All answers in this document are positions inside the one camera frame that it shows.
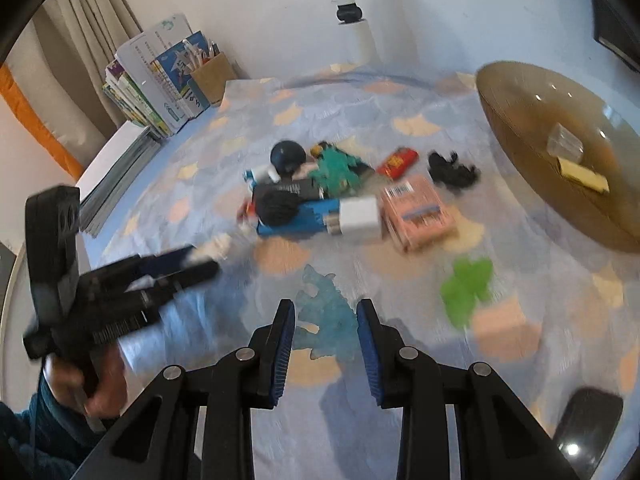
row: human hand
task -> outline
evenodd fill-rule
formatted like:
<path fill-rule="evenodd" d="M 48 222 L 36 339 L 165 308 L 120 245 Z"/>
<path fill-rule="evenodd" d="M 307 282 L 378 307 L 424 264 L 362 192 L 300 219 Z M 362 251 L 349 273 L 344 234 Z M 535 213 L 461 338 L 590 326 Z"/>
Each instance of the human hand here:
<path fill-rule="evenodd" d="M 102 358 L 100 382 L 90 399 L 84 404 L 89 416 L 112 418 L 120 415 L 127 403 L 127 383 L 124 378 L 124 362 L 116 345 L 109 346 Z M 56 355 L 47 356 L 44 377 L 54 398 L 68 408 L 78 410 L 74 391 L 82 387 L 82 372 Z"/>

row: large bowl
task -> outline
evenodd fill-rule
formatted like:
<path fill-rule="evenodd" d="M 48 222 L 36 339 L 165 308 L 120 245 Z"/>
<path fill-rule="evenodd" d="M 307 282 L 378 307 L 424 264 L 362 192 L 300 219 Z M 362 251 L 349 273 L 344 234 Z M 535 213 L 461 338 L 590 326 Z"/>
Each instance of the large bowl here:
<path fill-rule="evenodd" d="M 546 203 L 603 246 L 640 252 L 640 138 L 619 114 L 575 81 L 525 63 L 481 68 L 478 93 L 498 142 Z M 609 194 L 560 175 L 546 152 L 556 123 L 582 141 L 581 164 L 607 177 Z"/>

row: silver screw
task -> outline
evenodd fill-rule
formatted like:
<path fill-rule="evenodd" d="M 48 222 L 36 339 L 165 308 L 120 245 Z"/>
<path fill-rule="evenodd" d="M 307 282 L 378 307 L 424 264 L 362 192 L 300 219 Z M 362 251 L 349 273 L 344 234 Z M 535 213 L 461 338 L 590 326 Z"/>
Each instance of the silver screw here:
<path fill-rule="evenodd" d="M 254 355 L 255 352 L 248 346 L 236 350 L 236 359 L 238 359 L 238 361 L 248 361 L 249 359 L 253 359 Z"/>
<path fill-rule="evenodd" d="M 411 361 L 418 357 L 418 351 L 412 346 L 404 346 L 400 349 L 400 357 Z"/>
<path fill-rule="evenodd" d="M 491 367 L 487 363 L 474 364 L 474 372 L 481 377 L 487 377 L 491 373 Z"/>
<path fill-rule="evenodd" d="M 181 374 L 182 374 L 182 370 L 180 370 L 179 366 L 168 366 L 167 368 L 164 369 L 164 372 L 162 372 L 162 376 L 167 381 L 172 381 L 174 379 L 177 379 L 178 377 L 180 377 Z"/>

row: red object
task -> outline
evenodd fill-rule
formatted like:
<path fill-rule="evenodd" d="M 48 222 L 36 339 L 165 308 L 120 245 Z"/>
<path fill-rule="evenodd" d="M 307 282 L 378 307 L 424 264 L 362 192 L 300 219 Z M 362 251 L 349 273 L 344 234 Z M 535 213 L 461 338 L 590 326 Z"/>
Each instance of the red object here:
<path fill-rule="evenodd" d="M 419 157 L 418 152 L 411 148 L 398 148 L 380 164 L 376 172 L 388 176 L 391 180 L 396 180 L 403 176 L 404 172 L 414 165 Z"/>

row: dark sphere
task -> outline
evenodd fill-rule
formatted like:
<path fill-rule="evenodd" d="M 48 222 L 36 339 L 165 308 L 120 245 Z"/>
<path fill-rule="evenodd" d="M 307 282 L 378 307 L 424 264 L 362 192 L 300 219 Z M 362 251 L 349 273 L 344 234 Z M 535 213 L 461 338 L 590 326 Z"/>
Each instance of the dark sphere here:
<path fill-rule="evenodd" d="M 281 140 L 271 150 L 271 163 L 280 176 L 291 176 L 306 162 L 306 151 L 293 140 Z"/>

